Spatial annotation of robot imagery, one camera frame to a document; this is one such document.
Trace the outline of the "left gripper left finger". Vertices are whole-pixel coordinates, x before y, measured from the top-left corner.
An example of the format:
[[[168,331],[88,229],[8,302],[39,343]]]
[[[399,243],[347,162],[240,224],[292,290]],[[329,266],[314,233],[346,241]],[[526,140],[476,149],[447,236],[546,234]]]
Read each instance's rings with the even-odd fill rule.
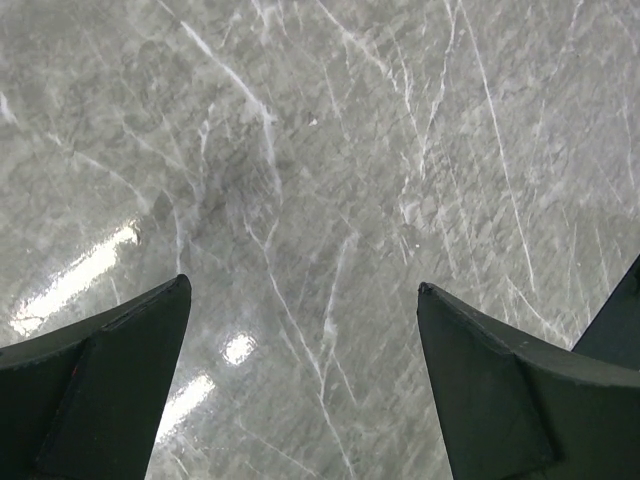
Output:
[[[1,350],[4,479],[142,479],[191,308],[187,276]]]

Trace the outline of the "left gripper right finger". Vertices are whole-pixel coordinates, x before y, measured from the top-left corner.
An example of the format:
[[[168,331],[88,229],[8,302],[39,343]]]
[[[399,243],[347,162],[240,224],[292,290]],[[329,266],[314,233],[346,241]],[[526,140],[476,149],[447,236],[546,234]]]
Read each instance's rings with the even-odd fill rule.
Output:
[[[639,374],[564,350],[438,286],[417,321],[456,479],[636,479]]]

